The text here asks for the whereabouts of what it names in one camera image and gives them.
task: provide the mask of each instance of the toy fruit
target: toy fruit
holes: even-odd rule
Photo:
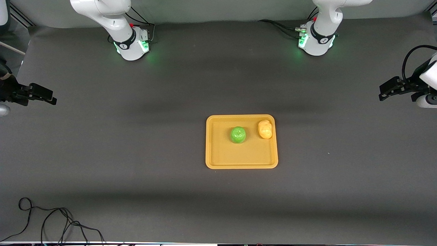
[[[258,123],[258,132],[260,136],[264,139],[269,139],[272,137],[272,124],[268,120],[262,120]]]
[[[231,140],[236,144],[244,142],[246,139],[246,131],[242,127],[234,127],[231,131]]]

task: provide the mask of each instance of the tray rim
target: tray rim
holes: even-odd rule
[[[211,153],[208,152],[208,140],[209,140],[209,135],[210,135],[210,131],[211,131],[211,121],[213,119],[216,119],[216,118],[223,119],[223,118],[241,118],[241,117],[246,117],[246,118],[267,117],[267,118],[269,118],[269,120],[272,123],[272,132],[273,132],[272,138],[274,138],[273,145],[274,145],[274,149],[276,150],[274,152],[274,163],[272,163],[271,165],[241,165],[238,168],[229,168],[229,166],[223,166],[223,165],[211,165],[211,163],[209,162]],[[211,115],[206,119],[205,163],[206,163],[207,167],[209,167],[210,169],[272,169],[272,168],[275,168],[277,166],[278,162],[279,162],[279,159],[278,159],[278,151],[277,151],[276,123],[275,123],[274,117],[272,115],[269,115],[269,114]]]

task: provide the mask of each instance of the yellow potato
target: yellow potato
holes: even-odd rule
[[[268,120],[262,120],[258,123],[258,132],[260,136],[264,139],[269,139],[272,137],[272,124]]]

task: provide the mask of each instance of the gray table surface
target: gray table surface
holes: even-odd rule
[[[436,44],[430,16],[339,33],[311,57],[268,23],[166,24],[128,62],[102,28],[34,29],[18,79],[58,105],[0,118],[1,238],[25,225],[28,196],[108,241],[436,245],[437,110],[378,100],[412,47]],[[278,166],[208,169],[207,117],[258,113],[276,119]],[[46,214],[11,240],[39,240]],[[58,240],[61,216],[47,223]]]

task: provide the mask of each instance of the tray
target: tray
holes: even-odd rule
[[[267,119],[273,136],[263,139],[258,123]],[[230,139],[234,127],[243,127],[246,140],[235,144]],[[211,169],[271,169],[278,163],[276,127],[271,115],[212,115],[206,120],[206,165]]]

